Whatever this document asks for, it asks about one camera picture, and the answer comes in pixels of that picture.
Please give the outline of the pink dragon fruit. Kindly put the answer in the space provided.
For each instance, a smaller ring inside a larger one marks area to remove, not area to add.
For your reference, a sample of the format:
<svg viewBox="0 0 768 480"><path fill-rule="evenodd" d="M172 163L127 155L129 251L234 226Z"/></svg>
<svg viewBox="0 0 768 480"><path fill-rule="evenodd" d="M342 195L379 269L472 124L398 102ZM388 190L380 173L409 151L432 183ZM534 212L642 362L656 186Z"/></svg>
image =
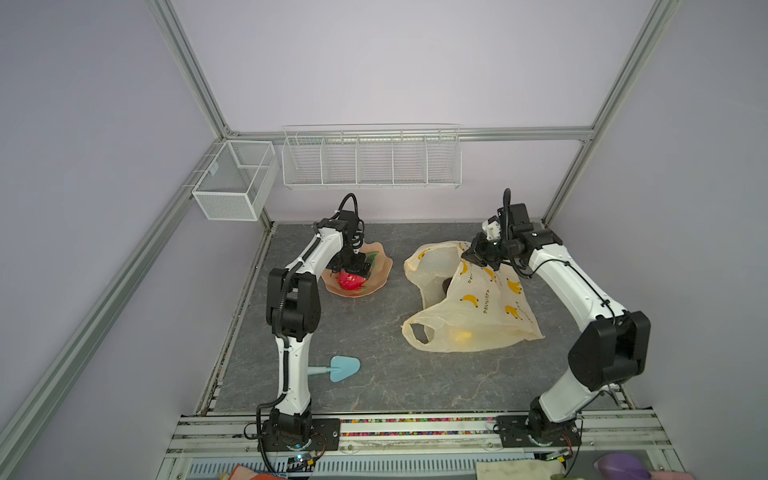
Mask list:
<svg viewBox="0 0 768 480"><path fill-rule="evenodd" d="M347 274L343 271L339 271L337 274L337 282L342 290L345 290L345 291L360 290L364 286L364 284L367 282L367 280L370 278L377 254L376 253L365 253L365 254L367 255L367 260L369 261L369 275L356 276L356 275Z"/></svg>

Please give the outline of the pink wavy fruit plate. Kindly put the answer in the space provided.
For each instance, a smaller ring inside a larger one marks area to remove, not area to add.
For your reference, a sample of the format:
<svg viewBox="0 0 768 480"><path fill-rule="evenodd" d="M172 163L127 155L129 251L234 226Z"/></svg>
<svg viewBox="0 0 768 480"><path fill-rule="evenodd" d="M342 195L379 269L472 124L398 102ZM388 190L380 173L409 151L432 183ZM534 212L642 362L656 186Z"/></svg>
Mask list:
<svg viewBox="0 0 768 480"><path fill-rule="evenodd" d="M386 254L381 242L365 243L361 252L371 263L369 275L362 281L352 280L351 276L347 275L344 279L345 285L353 286L353 289L345 289L339 283L339 274L326 269L321 278L330 293L344 298L360 298L371 295L384 287L394 265L393 259Z"/></svg>

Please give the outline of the banana print plastic bag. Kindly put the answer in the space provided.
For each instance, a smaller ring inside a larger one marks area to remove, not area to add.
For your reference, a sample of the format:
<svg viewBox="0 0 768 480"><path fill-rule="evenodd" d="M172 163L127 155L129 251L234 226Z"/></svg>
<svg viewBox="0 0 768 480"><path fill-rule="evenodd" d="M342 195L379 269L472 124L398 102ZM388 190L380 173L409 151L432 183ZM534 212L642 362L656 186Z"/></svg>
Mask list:
<svg viewBox="0 0 768 480"><path fill-rule="evenodd" d="M432 353L501 349L544 338L513 268L477 266L461 257L464 241L430 243L404 262L422 309L402 325L405 340Z"/></svg>

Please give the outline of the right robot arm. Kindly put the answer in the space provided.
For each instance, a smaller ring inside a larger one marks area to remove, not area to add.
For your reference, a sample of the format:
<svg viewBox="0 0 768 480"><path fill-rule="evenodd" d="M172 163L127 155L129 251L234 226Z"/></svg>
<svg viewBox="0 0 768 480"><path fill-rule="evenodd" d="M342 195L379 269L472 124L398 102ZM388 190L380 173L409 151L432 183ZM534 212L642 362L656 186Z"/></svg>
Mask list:
<svg viewBox="0 0 768 480"><path fill-rule="evenodd" d="M547 447L560 441L581 443L578 414L600 392L642 374L651 322L612 299L577 264L552 230L536 226L523 203L504 191L495 216L482 225L463 259L498 273L504 266L522 278L539 277L557 295L576 322L580 335L568 352L568 367L554 385L536 397L526 416L497 418L505 447Z"/></svg>

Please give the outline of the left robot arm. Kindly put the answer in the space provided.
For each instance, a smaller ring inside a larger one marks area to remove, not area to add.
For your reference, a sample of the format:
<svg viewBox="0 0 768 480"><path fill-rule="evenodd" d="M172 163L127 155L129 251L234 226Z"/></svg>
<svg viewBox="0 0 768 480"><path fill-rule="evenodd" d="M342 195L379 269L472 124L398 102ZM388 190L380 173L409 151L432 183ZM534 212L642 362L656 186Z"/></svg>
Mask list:
<svg viewBox="0 0 768 480"><path fill-rule="evenodd" d="M267 279L265 317L278 348L277 398L257 407L269 410L257 421L257 434L288 447L311 442L312 413L309 389L309 351L321 319L318 280L325 270L367 279L371 262L361 251L365 223L357 197L346 194L333 215L312 225L313 236L298 256Z"/></svg>

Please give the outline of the light blue plastic spatula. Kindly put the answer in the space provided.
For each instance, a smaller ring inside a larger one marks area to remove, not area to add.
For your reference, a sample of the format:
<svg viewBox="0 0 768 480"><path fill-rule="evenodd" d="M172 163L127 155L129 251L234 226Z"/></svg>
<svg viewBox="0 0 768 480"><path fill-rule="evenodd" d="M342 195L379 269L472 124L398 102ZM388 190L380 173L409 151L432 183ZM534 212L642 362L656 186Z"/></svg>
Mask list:
<svg viewBox="0 0 768 480"><path fill-rule="evenodd" d="M313 375L327 375L331 382L339 383L359 372L361 362L358 358L348 356L334 356L328 366L309 366L307 373Z"/></svg>

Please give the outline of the beige cloth at edge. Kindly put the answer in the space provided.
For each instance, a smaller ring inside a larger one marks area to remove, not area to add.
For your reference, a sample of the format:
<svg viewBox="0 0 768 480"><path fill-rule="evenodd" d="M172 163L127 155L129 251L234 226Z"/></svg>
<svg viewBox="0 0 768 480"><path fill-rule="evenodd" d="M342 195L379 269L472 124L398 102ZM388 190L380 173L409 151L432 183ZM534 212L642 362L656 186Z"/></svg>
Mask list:
<svg viewBox="0 0 768 480"><path fill-rule="evenodd" d="M565 469L557 461L511 460L478 462L477 480L551 480L564 477Z"/></svg>

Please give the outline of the purple object at edge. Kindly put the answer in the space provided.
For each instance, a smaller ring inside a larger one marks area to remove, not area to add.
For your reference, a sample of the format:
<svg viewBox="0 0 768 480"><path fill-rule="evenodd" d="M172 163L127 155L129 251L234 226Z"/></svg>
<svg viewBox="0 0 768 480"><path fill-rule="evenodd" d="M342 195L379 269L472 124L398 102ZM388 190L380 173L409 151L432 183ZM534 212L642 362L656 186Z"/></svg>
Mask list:
<svg viewBox="0 0 768 480"><path fill-rule="evenodd" d="M649 480L650 471L635 456L628 453L609 453L598 458L594 469L608 480Z"/></svg>

